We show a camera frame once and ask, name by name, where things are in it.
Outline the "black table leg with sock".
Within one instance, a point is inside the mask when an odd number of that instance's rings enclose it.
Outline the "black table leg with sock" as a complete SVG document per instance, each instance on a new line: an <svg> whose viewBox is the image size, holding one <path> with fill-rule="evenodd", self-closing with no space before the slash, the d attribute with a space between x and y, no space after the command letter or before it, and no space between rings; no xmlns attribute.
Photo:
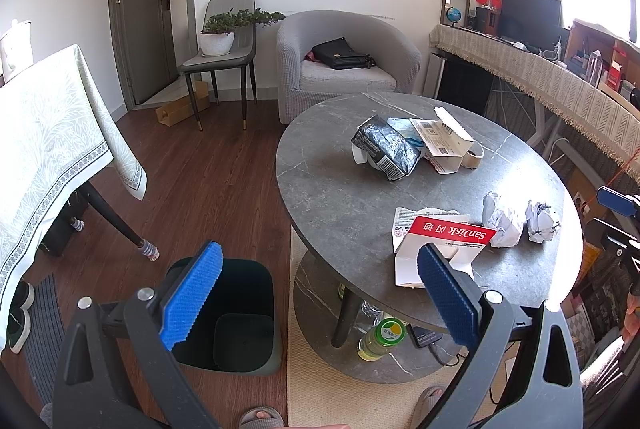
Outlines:
<svg viewBox="0 0 640 429"><path fill-rule="evenodd" d="M146 259L156 261L160 258L160 252L157 247L134 232L134 230L119 217L119 214L115 212L111 205L104 200L90 181L81 184L78 192L114 229L124 235L128 241L131 241L131 243L137 247L139 253L142 253Z"/></svg>

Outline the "beige fringed desk cloth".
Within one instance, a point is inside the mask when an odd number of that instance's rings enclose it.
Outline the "beige fringed desk cloth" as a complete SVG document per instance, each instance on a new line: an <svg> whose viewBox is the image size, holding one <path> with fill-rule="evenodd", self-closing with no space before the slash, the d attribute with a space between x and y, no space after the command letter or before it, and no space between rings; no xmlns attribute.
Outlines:
<svg viewBox="0 0 640 429"><path fill-rule="evenodd" d="M603 91L542 56L461 28L436 25L430 45L483 67L534 98L639 179L639 119Z"/></svg>

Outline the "brown cardboard box on floor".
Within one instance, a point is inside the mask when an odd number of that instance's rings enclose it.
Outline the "brown cardboard box on floor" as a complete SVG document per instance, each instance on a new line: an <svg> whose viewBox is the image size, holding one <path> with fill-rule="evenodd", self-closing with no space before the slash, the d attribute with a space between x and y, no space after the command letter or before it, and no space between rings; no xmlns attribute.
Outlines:
<svg viewBox="0 0 640 429"><path fill-rule="evenodd" d="M195 101L198 110L201 112L205 108L209 108L209 90L207 82L195 80L193 82ZM179 98L164 104L155 110L157 121L167 127L175 126L194 115L191 100L189 96Z"/></svg>

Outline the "dark green trash bin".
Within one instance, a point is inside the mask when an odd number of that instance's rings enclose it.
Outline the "dark green trash bin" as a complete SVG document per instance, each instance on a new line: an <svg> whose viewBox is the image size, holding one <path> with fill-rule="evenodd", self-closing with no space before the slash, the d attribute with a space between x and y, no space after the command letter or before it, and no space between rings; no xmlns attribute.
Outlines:
<svg viewBox="0 0 640 429"><path fill-rule="evenodd" d="M188 338L172 354L179 363L202 371L277 373L282 340L269 270L253 260L224 260Z"/></svg>

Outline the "grey striped floor mat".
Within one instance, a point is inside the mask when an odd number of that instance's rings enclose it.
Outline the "grey striped floor mat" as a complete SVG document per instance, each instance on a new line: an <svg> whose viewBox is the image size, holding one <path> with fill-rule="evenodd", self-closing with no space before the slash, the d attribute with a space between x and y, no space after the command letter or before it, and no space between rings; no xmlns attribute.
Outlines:
<svg viewBox="0 0 640 429"><path fill-rule="evenodd" d="M53 274L35 287L29 315L32 330L23 351L38 397L42 404L49 404L53 402L58 358L65 337Z"/></svg>

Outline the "potted plant in white pot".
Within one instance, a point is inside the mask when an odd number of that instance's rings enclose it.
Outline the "potted plant in white pot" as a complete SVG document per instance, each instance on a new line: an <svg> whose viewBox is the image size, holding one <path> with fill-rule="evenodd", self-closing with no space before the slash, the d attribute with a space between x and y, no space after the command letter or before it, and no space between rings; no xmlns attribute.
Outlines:
<svg viewBox="0 0 640 429"><path fill-rule="evenodd" d="M282 12L243 9L213 14L204 22L200 33L200 51L203 56L224 56L231 51L235 32L247 26L271 26L285 19Z"/></svg>

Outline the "blue white tissue pack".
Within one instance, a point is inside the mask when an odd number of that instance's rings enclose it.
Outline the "blue white tissue pack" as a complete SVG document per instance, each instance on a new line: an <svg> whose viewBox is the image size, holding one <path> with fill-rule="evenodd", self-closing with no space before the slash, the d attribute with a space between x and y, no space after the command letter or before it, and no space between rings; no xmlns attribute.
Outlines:
<svg viewBox="0 0 640 429"><path fill-rule="evenodd" d="M408 118L387 118L386 123L388 126L395 129L398 134L401 135L410 145L418 150L423 150L425 144L422 138L419 136L418 131L414 128L411 120Z"/></svg>

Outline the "brown tape roll core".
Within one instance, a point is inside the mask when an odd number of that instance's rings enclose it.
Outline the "brown tape roll core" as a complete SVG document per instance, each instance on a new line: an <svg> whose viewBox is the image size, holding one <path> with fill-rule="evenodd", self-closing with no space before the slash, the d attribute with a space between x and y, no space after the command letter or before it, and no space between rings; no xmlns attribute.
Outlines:
<svg viewBox="0 0 640 429"><path fill-rule="evenodd" d="M466 169L477 169L480 167L485 155L485 150L480 142L474 141L461 160L461 166Z"/></svg>

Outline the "grey dining chair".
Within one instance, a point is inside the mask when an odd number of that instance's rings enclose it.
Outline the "grey dining chair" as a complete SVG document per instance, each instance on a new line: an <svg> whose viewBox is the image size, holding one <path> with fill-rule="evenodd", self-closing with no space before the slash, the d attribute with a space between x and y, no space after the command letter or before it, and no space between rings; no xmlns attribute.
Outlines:
<svg viewBox="0 0 640 429"><path fill-rule="evenodd" d="M205 26L212 16L228 12L254 11L255 9L255 0L209 0L203 25ZM198 54L179 67L180 73L186 77L186 89L188 89L191 110L198 124L198 129L203 130L203 127L198 112L192 75L208 73L212 77L215 99L219 101L216 73L233 70L233 68L240 70L242 126L243 129L246 129L247 79L250 79L253 100L257 102L254 65L256 27L254 24L247 24L237 27L233 32L212 34L207 33L204 26L198 34Z"/></svg>

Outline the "yellow drink bottle green cap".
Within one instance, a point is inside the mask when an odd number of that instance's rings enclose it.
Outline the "yellow drink bottle green cap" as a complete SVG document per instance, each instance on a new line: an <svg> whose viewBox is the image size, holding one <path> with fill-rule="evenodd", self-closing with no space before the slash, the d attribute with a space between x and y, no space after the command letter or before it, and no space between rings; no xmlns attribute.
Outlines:
<svg viewBox="0 0 640 429"><path fill-rule="evenodd" d="M395 349L405 338L406 327L396 317L386 317L373 326L358 342L358 357L375 362Z"/></svg>

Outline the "black foil bag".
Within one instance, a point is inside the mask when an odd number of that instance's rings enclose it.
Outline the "black foil bag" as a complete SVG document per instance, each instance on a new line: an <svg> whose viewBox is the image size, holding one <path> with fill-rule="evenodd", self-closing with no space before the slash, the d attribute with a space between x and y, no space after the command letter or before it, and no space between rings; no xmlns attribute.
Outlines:
<svg viewBox="0 0 640 429"><path fill-rule="evenodd" d="M421 153L383 118L374 115L359 125L352 137L352 157L357 164L369 164L388 180L398 181L413 173Z"/></svg>

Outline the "beige woven rug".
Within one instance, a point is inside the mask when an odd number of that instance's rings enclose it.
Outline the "beige woven rug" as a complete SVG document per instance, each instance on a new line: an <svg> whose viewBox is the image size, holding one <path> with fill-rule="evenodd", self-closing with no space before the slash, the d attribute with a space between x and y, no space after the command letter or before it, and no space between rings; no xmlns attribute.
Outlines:
<svg viewBox="0 0 640 429"><path fill-rule="evenodd" d="M291 235L291 299L288 307L288 423L294 427L347 425L408 428L420 394L447 386L461 367L445 337L433 350L406 338L398 349L368 363L357 343L371 326L360 314L343 347L331 345L341 300L334 277Z"/></svg>

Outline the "red white SanDisk box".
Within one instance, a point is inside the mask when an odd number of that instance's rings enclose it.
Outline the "red white SanDisk box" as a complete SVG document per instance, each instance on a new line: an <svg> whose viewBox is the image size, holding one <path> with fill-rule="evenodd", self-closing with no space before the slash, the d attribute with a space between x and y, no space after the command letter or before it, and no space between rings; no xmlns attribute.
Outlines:
<svg viewBox="0 0 640 429"><path fill-rule="evenodd" d="M418 253L427 244L434 244L454 270L474 277L472 262L496 234L489 227L417 215L394 243L395 285L424 287L418 272Z"/></svg>

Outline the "small blue globe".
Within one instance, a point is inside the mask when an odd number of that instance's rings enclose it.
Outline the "small blue globe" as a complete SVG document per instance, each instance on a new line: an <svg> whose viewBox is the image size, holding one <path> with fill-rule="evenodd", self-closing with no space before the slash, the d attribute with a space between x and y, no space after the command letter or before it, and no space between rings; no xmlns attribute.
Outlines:
<svg viewBox="0 0 640 429"><path fill-rule="evenodd" d="M448 8L445 16L451 27L456 26L462 19L460 10L455 7Z"/></svg>

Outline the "black handbag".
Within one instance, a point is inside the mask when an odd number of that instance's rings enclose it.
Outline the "black handbag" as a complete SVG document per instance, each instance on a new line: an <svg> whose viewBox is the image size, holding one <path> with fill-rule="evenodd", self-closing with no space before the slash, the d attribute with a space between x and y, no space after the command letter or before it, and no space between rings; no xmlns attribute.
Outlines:
<svg viewBox="0 0 640 429"><path fill-rule="evenodd" d="M376 65L370 54L356 52L344 37L316 45L311 49L311 53L316 61L332 70L359 70Z"/></svg>

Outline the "grey slipper on foot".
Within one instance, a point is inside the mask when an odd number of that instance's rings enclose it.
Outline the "grey slipper on foot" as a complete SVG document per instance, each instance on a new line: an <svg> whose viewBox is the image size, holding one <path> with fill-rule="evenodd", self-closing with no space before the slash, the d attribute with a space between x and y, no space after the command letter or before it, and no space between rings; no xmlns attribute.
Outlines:
<svg viewBox="0 0 640 429"><path fill-rule="evenodd" d="M239 429L279 429L285 424L282 415L272 407L253 407L239 420Z"/></svg>

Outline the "green white sneaker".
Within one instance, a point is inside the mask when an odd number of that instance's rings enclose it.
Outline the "green white sneaker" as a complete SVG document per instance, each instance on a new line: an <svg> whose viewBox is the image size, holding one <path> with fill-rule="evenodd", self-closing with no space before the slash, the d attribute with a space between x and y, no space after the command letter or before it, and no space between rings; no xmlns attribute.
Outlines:
<svg viewBox="0 0 640 429"><path fill-rule="evenodd" d="M25 310L28 311L35 301L35 288L29 282L21 281L18 283L14 297L11 302L12 310Z"/></svg>
<svg viewBox="0 0 640 429"><path fill-rule="evenodd" d="M9 348L14 354L22 351L31 330L32 321L27 311L18 309L9 314L6 337L8 337Z"/></svg>

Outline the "wooden picture frame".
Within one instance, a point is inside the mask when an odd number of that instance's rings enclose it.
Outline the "wooden picture frame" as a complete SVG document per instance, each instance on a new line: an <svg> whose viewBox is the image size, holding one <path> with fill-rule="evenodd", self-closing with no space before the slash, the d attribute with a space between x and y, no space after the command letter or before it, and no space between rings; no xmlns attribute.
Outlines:
<svg viewBox="0 0 640 429"><path fill-rule="evenodd" d="M465 27L468 25L468 17L471 0L442 0L440 9L440 22L451 27Z"/></svg>

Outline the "round grey marble coffee table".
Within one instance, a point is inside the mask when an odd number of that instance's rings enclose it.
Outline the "round grey marble coffee table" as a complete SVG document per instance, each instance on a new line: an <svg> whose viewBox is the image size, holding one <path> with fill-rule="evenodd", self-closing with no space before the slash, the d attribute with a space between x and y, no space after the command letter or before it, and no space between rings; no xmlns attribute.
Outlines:
<svg viewBox="0 0 640 429"><path fill-rule="evenodd" d="M277 182L292 227L338 283L341 307L331 336L335 348L347 342L363 303L431 331L445 328L427 293L395 285L392 224L399 207L455 210L480 222L489 192L547 203L561 218L554 240L539 245L522 238L510 249L485 248L473 261L474 279L527 307L564 300L577 279L582 226L570 193L536 151L491 120L451 108L483 145L477 169L442 176L421 162L410 176L392 182L352 158L352 136L366 119L430 118L435 106L432 99L405 93L349 94L308 108L279 142Z"/></svg>

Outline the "white patterned tablecloth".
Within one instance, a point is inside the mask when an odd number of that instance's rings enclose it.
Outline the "white patterned tablecloth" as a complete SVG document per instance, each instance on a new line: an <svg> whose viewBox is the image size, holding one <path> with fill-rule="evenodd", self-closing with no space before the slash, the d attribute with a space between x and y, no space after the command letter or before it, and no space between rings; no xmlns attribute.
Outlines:
<svg viewBox="0 0 640 429"><path fill-rule="evenodd" d="M148 177L117 128L78 45L1 89L1 345L18 283L79 186L106 166L143 200Z"/></svg>

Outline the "black box under table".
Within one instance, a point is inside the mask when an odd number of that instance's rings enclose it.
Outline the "black box under table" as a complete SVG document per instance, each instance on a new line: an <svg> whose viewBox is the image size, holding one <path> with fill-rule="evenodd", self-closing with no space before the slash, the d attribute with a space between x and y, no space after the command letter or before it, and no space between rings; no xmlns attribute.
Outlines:
<svg viewBox="0 0 640 429"><path fill-rule="evenodd" d="M73 220L81 220L88 206L88 202L77 191L70 195L43 236L39 248L50 256L62 257L68 242L77 233L72 227Z"/></svg>

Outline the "wooden desk shelf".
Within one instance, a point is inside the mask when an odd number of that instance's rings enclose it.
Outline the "wooden desk shelf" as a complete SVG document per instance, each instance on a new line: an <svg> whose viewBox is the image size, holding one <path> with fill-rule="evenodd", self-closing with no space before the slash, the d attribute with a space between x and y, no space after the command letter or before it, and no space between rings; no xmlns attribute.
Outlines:
<svg viewBox="0 0 640 429"><path fill-rule="evenodd" d="M615 92L639 108L639 47L606 28L575 20L564 62L575 75L595 87Z"/></svg>

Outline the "white paper ball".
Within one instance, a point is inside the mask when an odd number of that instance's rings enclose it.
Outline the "white paper ball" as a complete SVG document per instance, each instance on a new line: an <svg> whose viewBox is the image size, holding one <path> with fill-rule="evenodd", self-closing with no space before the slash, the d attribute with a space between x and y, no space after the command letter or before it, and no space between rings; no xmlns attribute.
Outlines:
<svg viewBox="0 0 640 429"><path fill-rule="evenodd" d="M525 208L511 198L489 192L483 198L484 227L495 230L490 240L492 248L512 248L518 245L525 224Z"/></svg>

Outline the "black computer monitor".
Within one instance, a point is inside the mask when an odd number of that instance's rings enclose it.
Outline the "black computer monitor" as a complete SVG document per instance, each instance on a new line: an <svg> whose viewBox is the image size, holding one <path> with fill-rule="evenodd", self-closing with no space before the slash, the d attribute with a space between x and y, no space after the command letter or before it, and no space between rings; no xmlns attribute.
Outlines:
<svg viewBox="0 0 640 429"><path fill-rule="evenodd" d="M560 0L502 0L498 36L550 49L562 35Z"/></svg>

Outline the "grey-green door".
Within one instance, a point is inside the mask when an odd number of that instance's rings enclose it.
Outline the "grey-green door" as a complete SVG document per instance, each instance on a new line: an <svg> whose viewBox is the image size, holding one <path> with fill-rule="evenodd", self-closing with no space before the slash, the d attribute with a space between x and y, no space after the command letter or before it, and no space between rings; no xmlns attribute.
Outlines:
<svg viewBox="0 0 640 429"><path fill-rule="evenodd" d="M116 71L133 110L178 78L171 0L108 0Z"/></svg>

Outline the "white printed cardboard box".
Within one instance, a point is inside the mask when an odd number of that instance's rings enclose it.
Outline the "white printed cardboard box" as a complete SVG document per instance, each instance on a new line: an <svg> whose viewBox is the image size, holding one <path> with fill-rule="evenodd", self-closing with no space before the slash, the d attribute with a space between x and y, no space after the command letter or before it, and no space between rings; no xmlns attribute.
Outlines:
<svg viewBox="0 0 640 429"><path fill-rule="evenodd" d="M435 119L411 119L411 123L425 144L423 157L439 175L452 175L464 168L462 157L474 139L446 108L436 106L434 112Z"/></svg>

